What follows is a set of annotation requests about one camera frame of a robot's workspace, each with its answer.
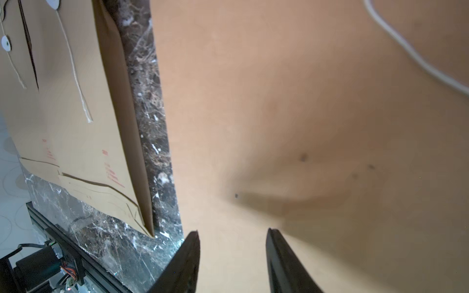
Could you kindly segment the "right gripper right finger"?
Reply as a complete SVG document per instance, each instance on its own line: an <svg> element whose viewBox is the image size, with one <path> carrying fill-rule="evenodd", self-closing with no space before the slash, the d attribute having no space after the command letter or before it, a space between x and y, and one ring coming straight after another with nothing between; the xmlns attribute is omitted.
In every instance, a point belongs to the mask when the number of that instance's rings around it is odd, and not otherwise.
<svg viewBox="0 0 469 293"><path fill-rule="evenodd" d="M323 293L277 229L267 231L266 258L272 293Z"/></svg>

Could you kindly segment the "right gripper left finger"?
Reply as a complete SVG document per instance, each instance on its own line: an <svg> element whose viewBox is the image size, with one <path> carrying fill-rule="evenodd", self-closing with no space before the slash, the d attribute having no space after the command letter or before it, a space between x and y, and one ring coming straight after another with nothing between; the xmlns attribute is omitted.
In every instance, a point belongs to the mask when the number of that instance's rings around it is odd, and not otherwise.
<svg viewBox="0 0 469 293"><path fill-rule="evenodd" d="M192 231L148 293L195 293L199 264L199 233Z"/></svg>

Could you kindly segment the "brown file envelope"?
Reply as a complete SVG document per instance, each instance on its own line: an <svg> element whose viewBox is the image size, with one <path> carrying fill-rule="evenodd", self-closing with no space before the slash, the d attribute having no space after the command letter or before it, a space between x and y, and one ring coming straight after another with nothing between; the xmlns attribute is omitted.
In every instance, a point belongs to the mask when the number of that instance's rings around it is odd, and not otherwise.
<svg viewBox="0 0 469 293"><path fill-rule="evenodd" d="M152 1L200 293L267 293L277 228L327 293L469 290L469 98L363 1Z"/></svg>
<svg viewBox="0 0 469 293"><path fill-rule="evenodd" d="M34 63L18 1L1 1L1 112L31 174L59 184L59 166L52 154Z"/></svg>
<svg viewBox="0 0 469 293"><path fill-rule="evenodd" d="M154 236L149 182L122 40L102 1L23 1L58 184Z"/></svg>

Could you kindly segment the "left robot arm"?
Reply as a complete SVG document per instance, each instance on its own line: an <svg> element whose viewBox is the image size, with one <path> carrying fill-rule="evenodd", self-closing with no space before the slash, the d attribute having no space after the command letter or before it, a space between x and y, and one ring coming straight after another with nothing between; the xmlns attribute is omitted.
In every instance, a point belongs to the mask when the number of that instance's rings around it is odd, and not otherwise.
<svg viewBox="0 0 469 293"><path fill-rule="evenodd" d="M37 251L13 264L11 258L24 248ZM1 292L52 293L50 279L61 271L63 258L64 251L56 244L20 244L1 258Z"/></svg>

